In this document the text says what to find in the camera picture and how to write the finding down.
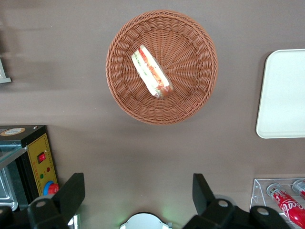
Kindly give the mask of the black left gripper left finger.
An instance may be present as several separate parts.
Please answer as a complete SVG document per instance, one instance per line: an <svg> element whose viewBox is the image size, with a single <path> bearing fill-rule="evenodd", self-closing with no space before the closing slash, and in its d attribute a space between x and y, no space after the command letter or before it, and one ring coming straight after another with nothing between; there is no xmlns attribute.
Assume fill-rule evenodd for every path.
<svg viewBox="0 0 305 229"><path fill-rule="evenodd" d="M67 229L85 198L84 174L75 173L53 195L36 198L25 209L0 208L2 229Z"/></svg>

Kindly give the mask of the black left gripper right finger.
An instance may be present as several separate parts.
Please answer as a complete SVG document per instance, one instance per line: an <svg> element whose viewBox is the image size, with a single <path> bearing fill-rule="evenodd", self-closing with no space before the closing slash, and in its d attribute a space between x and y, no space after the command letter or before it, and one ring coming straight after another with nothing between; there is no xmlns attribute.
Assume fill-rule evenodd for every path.
<svg viewBox="0 0 305 229"><path fill-rule="evenodd" d="M227 199L216 198L203 174L193 175L193 203L197 215L185 229L288 229L290 226L272 208L254 206L249 212Z"/></svg>

